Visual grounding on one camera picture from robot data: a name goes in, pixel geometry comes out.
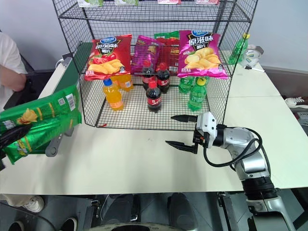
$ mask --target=pink chip bag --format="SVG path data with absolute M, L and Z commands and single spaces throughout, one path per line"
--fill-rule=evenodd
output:
M 144 60 L 150 61 L 153 69 L 156 70 L 156 63 L 162 46 L 164 44 L 156 39 L 139 35 L 135 45 L 134 57 L 131 62 L 132 73 L 142 72 Z
M 217 47 L 219 36 L 200 30 L 181 30 L 178 77 L 210 76 L 227 79 Z

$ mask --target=orange juice bottle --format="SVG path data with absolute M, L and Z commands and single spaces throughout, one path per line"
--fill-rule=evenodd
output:
M 111 79 L 103 80 L 103 83 L 103 91 L 111 109 L 114 111 L 123 110 L 122 95 L 119 92 L 118 87 L 112 83 Z
M 112 80 L 112 83 L 113 83 L 114 85 L 116 85 L 117 88 L 120 89 L 120 85 L 119 85 L 119 81 L 118 81 L 118 76 L 111 76 L 110 79 Z
M 120 75 L 117 76 L 120 88 L 125 91 L 130 91 L 134 88 L 133 82 L 131 81 L 131 75 Z

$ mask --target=robotic arm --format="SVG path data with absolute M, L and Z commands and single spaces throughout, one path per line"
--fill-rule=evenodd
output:
M 287 230 L 295 231 L 283 201 L 277 195 L 276 189 L 270 179 L 270 164 L 262 146 L 262 138 L 249 128 L 228 128 L 217 124 L 210 112 L 198 116 L 176 115 L 172 119 L 180 122 L 195 122 L 193 146 L 177 141 L 166 141 L 171 146 L 197 154 L 198 145 L 204 148 L 204 157 L 213 167 L 230 166 L 236 171 L 241 181 L 244 193 L 247 196 L 249 211 L 254 215 L 268 215 L 280 213 L 287 226 Z M 227 149 L 232 161 L 223 164 L 212 163 L 206 155 L 206 149 L 212 146 Z

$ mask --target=shoe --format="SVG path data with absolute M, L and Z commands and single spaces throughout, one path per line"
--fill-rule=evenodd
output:
M 60 228 L 60 231 L 76 231 L 77 225 L 78 222 L 76 218 L 69 218 L 64 222 L 63 226 Z
M 308 96 L 307 97 L 296 97 L 296 98 L 287 98 L 284 100 L 289 108 L 308 108 Z
M 39 213 L 44 208 L 44 200 L 40 196 L 32 196 L 29 202 L 23 205 L 24 208 L 33 213 Z
M 15 221 L 10 226 L 9 231 L 25 231 L 24 224 L 21 221 Z

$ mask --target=green bottle cap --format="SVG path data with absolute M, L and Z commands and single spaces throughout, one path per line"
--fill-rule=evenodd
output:
M 200 86 L 204 86 L 206 83 L 206 79 L 205 78 L 198 78 L 197 80 L 197 84 Z
M 249 39 L 250 38 L 250 34 L 243 33 L 243 38 L 244 39 Z

